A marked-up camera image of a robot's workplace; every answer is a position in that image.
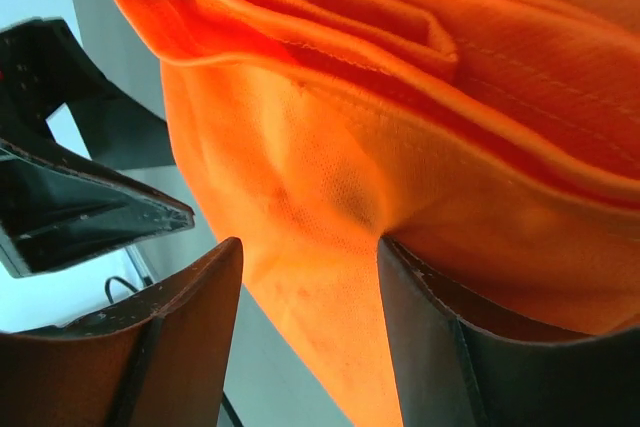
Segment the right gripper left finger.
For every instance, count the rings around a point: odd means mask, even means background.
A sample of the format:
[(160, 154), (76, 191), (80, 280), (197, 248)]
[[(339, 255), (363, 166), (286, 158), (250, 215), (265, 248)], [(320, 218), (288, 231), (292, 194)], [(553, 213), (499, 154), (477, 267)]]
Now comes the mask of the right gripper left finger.
[(242, 269), (229, 238), (64, 327), (2, 334), (2, 425), (240, 425), (223, 388)]

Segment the orange t shirt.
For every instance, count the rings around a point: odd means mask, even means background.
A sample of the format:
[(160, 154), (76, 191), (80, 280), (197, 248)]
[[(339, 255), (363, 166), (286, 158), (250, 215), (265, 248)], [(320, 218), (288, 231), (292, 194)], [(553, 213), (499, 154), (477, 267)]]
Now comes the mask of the orange t shirt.
[(176, 164), (357, 426), (401, 422), (391, 234), (499, 305), (639, 322), (639, 0), (115, 0)]

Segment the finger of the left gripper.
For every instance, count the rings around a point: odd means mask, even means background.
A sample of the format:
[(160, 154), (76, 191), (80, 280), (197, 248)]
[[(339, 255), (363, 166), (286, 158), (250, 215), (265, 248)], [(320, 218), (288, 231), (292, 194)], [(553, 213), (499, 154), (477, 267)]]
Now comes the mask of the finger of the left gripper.
[(1, 31), (1, 111), (44, 138), (67, 106), (92, 160), (114, 170), (175, 163), (165, 120), (110, 81), (62, 18)]
[(1, 142), (1, 263), (14, 278), (58, 272), (193, 228), (186, 204), (52, 142)]

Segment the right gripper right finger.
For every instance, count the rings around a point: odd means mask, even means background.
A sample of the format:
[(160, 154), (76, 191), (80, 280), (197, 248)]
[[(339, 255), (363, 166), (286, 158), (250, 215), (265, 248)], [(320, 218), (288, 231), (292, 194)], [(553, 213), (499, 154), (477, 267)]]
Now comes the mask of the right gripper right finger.
[(379, 241), (377, 267), (407, 426), (635, 426), (639, 331), (535, 321)]

